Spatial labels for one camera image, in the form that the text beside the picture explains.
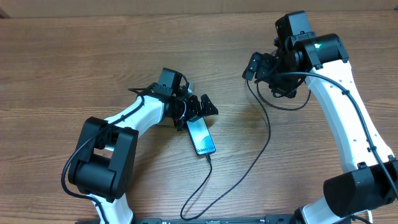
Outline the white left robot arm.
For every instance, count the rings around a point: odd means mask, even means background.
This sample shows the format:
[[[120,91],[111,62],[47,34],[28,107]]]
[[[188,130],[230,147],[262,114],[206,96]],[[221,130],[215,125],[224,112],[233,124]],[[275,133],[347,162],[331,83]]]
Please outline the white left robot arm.
[[[84,122],[76,149],[62,170],[61,185],[66,194],[93,203],[97,223],[135,222],[126,192],[137,141],[164,118],[172,119],[178,131],[188,131],[197,155],[209,157],[216,151],[204,118],[218,114],[218,109],[207,95],[194,95],[193,83],[186,80],[182,73],[163,68],[159,81],[131,90],[137,98],[125,110]]]

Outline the blue smartphone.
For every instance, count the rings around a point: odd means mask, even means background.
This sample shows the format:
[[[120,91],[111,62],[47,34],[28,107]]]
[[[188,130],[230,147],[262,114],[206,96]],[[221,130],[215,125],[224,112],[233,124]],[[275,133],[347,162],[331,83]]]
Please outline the blue smartphone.
[[[216,152],[215,144],[211,138],[211,134],[204,118],[200,118],[194,122],[188,121],[187,128],[193,147],[198,156]]]

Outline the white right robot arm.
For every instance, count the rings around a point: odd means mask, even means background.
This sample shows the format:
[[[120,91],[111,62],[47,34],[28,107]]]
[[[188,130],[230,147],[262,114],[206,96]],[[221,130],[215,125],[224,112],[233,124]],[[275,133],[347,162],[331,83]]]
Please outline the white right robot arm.
[[[304,11],[275,22],[276,51],[256,52],[245,80],[265,82],[274,97],[293,98],[306,84],[338,146],[342,174],[323,183],[323,196],[266,223],[350,223],[397,199],[397,158],[380,137],[354,83],[348,53],[336,34],[316,35]]]

